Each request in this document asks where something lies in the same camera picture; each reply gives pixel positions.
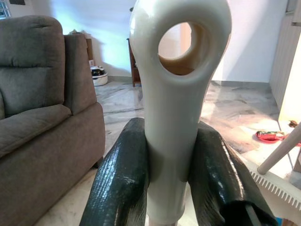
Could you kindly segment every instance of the tiled floor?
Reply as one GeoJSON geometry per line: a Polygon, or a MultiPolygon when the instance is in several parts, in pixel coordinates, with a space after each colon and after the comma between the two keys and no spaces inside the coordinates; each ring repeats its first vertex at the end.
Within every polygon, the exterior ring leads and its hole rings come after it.
{"type": "MultiPolygon", "coordinates": [[[[110,82],[96,88],[97,100],[103,106],[106,126],[106,153],[110,150],[125,124],[133,117],[143,117],[141,87],[110,82]]],[[[254,134],[258,130],[279,130],[278,109],[266,83],[228,82],[225,86],[212,82],[200,119],[218,130],[225,140],[245,158],[261,163],[278,144],[260,143],[254,134]]],[[[298,149],[290,152],[272,170],[288,177],[291,162],[298,149]]],[[[89,196],[96,170],[91,170],[69,193],[36,224],[36,226],[76,226],[89,196]]],[[[188,190],[186,211],[179,226],[197,225],[188,190]]]]}

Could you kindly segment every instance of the circular hole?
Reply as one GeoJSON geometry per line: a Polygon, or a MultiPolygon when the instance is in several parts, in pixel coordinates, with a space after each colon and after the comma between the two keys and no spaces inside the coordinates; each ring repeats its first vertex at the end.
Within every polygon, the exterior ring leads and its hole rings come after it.
{"type": "Polygon", "coordinates": [[[182,56],[191,47],[191,27],[181,23],[170,28],[161,38],[158,55],[161,64],[169,72],[176,75],[187,75],[194,71],[181,61],[182,56]]]}

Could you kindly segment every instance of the sofa backrest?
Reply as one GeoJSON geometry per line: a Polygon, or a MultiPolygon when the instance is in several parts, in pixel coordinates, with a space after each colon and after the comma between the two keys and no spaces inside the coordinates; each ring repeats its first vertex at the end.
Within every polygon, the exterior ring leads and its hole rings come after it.
{"type": "Polygon", "coordinates": [[[0,20],[0,92],[5,115],[64,102],[65,45],[47,16],[0,20]]]}

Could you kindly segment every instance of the gray recliner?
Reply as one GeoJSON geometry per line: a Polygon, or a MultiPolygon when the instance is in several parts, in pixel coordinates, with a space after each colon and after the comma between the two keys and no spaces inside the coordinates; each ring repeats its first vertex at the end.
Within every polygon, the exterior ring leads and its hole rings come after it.
{"type": "Polygon", "coordinates": [[[0,225],[30,226],[102,158],[103,110],[83,34],[0,21],[0,225]]]}

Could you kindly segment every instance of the wooden cabinet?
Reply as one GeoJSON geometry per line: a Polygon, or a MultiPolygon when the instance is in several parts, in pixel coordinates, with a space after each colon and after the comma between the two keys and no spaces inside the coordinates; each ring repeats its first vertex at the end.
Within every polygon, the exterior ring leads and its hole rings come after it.
{"type": "Polygon", "coordinates": [[[131,49],[130,40],[127,39],[127,41],[128,41],[128,49],[129,49],[129,53],[130,53],[132,81],[133,81],[133,86],[135,87],[136,83],[141,83],[140,74],[139,74],[139,70],[136,65],[135,57],[134,57],[132,49],[131,49]]]}

